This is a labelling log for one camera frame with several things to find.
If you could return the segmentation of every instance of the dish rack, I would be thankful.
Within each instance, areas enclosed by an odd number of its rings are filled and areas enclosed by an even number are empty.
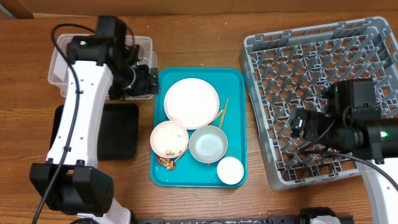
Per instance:
[[[297,108],[323,111],[321,90],[333,82],[372,78],[383,118],[398,113],[397,42],[387,21],[371,17],[250,35],[239,63],[259,131],[269,185],[291,189],[358,174],[345,158],[297,154],[306,141],[290,137]]]

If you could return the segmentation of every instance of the clear plastic bin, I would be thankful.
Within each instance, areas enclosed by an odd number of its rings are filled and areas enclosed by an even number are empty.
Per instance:
[[[75,35],[89,35],[89,34],[62,34],[59,36],[57,40],[57,44],[61,47],[61,49],[66,52],[67,45],[72,41],[73,36]],[[139,65],[146,64],[149,68],[155,68],[157,66],[156,53],[152,51],[152,39],[150,37],[142,37],[142,36],[134,36],[136,44],[139,44],[141,50],[143,50],[143,58]],[[132,44],[132,37],[126,36],[126,44]],[[52,58],[50,62],[49,69],[49,83],[56,85],[61,89],[61,95],[66,97],[68,92],[68,75],[67,75],[67,63],[59,54],[59,52],[54,48],[52,53]],[[149,100],[153,97],[153,95],[143,95],[143,96],[135,96],[129,97],[128,100]]]

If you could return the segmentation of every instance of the teal tray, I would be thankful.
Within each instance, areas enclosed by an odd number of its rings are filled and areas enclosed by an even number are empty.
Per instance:
[[[150,160],[152,180],[164,187],[239,187],[248,176],[246,103],[242,73],[233,68],[166,68],[159,75],[160,93],[156,95],[154,127],[163,121],[168,121],[164,111],[165,95],[174,83],[184,78],[200,78],[212,85],[220,98],[220,109],[225,107],[229,98],[221,127],[228,138],[228,149],[224,157],[239,159],[244,167],[244,175],[235,185],[224,184],[217,176],[218,162],[210,166],[198,162],[189,150],[178,160],[177,168],[169,171],[156,161],[156,154],[152,151]],[[218,126],[220,120],[221,117],[213,125]]]

